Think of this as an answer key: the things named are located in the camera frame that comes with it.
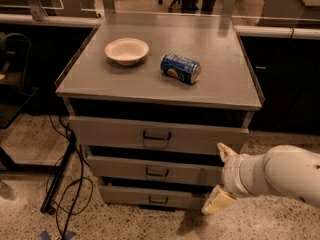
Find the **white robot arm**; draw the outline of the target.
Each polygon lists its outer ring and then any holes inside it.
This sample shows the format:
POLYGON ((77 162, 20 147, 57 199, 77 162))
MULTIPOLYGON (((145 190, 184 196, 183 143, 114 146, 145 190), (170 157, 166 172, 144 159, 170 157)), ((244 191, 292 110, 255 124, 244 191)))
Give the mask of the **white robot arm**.
POLYGON ((238 154, 218 143, 223 185, 217 185, 202 207, 213 215, 238 198, 284 196, 320 207, 320 154, 292 145, 279 145, 265 154, 238 154))

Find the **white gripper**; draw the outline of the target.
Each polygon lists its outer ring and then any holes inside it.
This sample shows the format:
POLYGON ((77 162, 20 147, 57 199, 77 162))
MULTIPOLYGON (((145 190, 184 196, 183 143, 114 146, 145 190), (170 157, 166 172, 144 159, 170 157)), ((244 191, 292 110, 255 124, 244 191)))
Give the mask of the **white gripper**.
POLYGON ((202 213, 205 215, 214 215, 231 206, 236 202, 236 197, 244 198, 267 193, 262 155, 236 154, 233 149, 221 142, 217 144, 217 148, 221 160, 225 163, 222 170, 224 186, 216 185, 213 188, 202 207, 202 213))

